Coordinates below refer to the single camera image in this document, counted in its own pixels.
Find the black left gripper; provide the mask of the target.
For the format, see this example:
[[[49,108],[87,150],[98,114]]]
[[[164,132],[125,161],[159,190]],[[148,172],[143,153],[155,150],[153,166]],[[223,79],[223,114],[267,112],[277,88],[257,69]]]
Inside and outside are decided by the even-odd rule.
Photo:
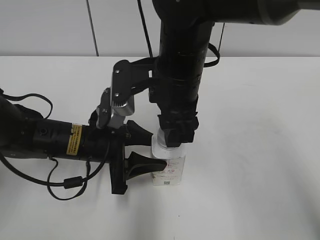
[[[86,180],[93,179],[105,164],[109,166],[111,193],[123,195],[128,189],[126,181],[140,175],[161,172],[167,166],[167,161],[157,158],[149,158],[136,152],[131,152],[125,159],[126,146],[151,146],[153,134],[133,120],[128,120],[125,126],[125,137],[122,129],[109,127],[105,124],[99,128],[100,116],[93,111],[88,123],[85,136],[84,149],[89,162],[98,162],[98,167],[86,174]]]

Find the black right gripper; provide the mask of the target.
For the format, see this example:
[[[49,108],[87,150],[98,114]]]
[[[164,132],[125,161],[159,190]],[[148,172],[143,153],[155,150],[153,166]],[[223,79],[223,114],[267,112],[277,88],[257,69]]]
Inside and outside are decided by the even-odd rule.
[[[161,112],[157,116],[160,128],[166,136],[168,148],[178,148],[182,143],[194,141],[195,131],[199,127],[197,111]]]

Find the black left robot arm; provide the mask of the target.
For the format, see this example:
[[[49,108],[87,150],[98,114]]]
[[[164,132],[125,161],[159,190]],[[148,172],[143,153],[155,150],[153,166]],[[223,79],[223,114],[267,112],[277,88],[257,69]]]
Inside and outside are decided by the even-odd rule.
[[[43,117],[39,112],[19,104],[22,96],[0,96],[0,160],[19,177],[43,185],[48,191],[54,187],[79,188],[83,194],[88,181],[104,165],[109,166],[111,192],[123,195],[127,181],[166,168],[163,159],[149,158],[132,152],[125,156],[127,146],[151,146],[152,133],[129,120],[119,128],[109,126],[111,103],[109,88],[105,89],[100,105],[91,114],[88,125],[74,124]],[[85,176],[52,182],[31,177],[9,163],[13,159],[59,159],[85,161]]]

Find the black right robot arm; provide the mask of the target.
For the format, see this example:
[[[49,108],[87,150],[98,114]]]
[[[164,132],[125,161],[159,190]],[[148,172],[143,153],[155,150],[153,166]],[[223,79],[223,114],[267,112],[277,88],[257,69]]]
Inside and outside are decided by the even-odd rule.
[[[160,109],[167,147],[191,143],[199,126],[198,91],[215,23],[279,26],[300,10],[318,10],[317,0],[155,0],[160,47],[149,99]]]

